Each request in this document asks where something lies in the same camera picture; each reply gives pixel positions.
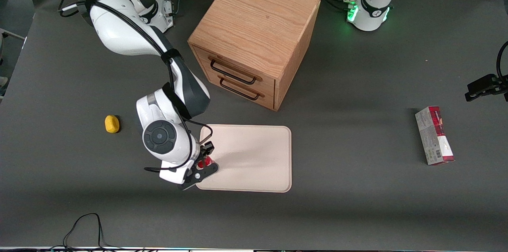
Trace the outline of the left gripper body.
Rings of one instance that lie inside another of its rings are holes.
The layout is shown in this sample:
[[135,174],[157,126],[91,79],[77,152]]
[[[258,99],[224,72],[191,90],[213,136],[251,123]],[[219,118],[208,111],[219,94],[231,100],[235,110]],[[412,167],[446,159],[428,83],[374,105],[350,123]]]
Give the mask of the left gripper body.
[[493,95],[502,94],[504,96],[505,101],[508,102],[508,76],[503,75],[501,77],[496,77],[495,81],[498,84],[493,89],[492,94]]

